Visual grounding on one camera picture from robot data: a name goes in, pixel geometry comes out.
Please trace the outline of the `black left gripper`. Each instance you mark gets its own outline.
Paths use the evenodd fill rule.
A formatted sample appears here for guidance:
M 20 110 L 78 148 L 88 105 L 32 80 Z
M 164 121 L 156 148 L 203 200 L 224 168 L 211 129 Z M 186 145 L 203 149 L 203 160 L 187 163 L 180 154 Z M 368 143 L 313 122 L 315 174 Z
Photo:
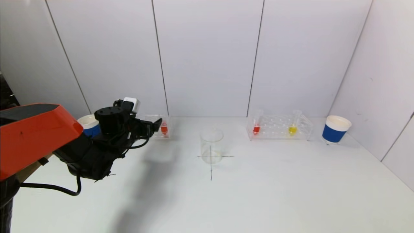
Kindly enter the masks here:
M 150 138 L 154 132 L 159 131 L 162 122 L 162 118 L 151 122 L 130 117 L 128 119 L 128 132 L 130 133 L 131 138 Z

